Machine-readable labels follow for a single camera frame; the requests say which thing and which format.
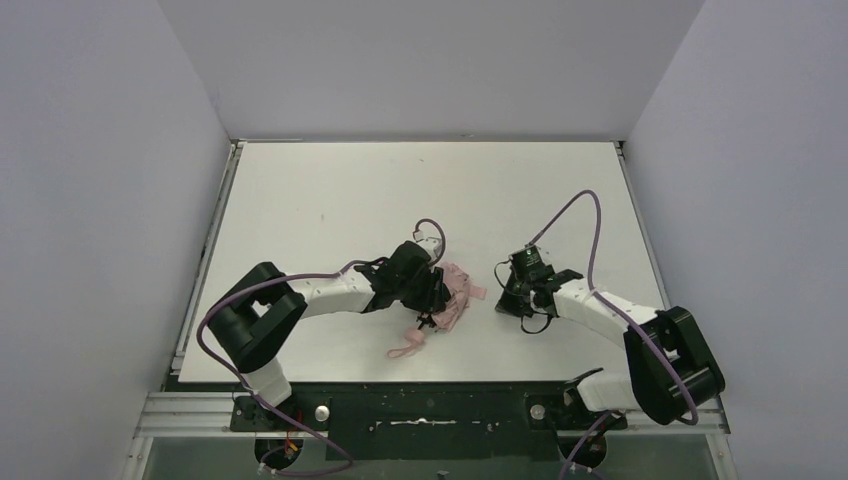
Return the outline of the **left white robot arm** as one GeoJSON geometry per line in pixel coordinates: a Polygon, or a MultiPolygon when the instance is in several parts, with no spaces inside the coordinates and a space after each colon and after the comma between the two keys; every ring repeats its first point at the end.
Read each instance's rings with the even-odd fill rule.
{"type": "Polygon", "coordinates": [[[441,313],[451,298],[435,264],[443,253],[443,241],[430,237],[406,241],[388,257],[351,261],[337,273],[286,275],[261,262],[210,308],[196,338],[211,331],[224,350],[215,360],[277,407],[292,395],[277,355],[300,320],[366,314],[396,302],[425,318],[441,313]]]}

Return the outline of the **pink and black folding umbrella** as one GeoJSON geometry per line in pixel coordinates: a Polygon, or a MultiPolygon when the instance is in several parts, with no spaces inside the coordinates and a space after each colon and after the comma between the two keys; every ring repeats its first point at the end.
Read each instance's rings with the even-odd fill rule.
{"type": "Polygon", "coordinates": [[[435,314],[421,314],[417,327],[410,327],[404,333],[406,345],[402,348],[391,349],[386,353],[389,359],[398,359],[414,355],[426,343],[427,333],[451,332],[469,307],[472,299],[484,300],[487,290],[472,282],[470,275],[454,263],[440,265],[443,282],[450,298],[446,301],[445,309],[435,314]]]}

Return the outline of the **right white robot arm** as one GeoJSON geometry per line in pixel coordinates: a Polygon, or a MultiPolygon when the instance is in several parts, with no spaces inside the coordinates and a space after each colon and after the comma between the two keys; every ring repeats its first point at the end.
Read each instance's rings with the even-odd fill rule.
{"type": "Polygon", "coordinates": [[[623,350],[625,372],[591,369],[567,393],[588,412],[641,411],[660,425],[690,415],[726,388],[724,375],[690,311],[643,306],[591,287],[571,269],[556,270],[535,246],[510,254],[498,312],[520,320],[577,323],[623,350]]]}

